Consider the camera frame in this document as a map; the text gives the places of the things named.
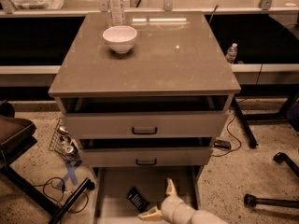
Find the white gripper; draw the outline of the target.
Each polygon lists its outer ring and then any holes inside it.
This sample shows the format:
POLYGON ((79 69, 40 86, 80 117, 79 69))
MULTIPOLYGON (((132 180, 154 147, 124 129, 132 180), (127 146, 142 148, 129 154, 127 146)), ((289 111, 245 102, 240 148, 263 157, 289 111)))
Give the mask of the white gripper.
POLYGON ((164 219, 170 224, 189 224, 194 209, 177 196, 177 188, 171 178, 167 179, 165 195, 167 198, 162 202, 161 210, 154 206, 137 217, 142 221, 161 221, 164 219))

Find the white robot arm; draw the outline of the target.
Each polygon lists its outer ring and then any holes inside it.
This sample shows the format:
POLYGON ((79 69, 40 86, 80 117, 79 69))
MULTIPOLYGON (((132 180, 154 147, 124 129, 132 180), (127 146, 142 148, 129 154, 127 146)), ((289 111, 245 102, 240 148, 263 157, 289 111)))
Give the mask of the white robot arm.
POLYGON ((228 224, 226 221, 206 210, 195 210, 179 198, 171 178, 167 179, 166 198, 161 208, 152 207, 141 213, 141 221, 166 221, 169 224, 228 224))

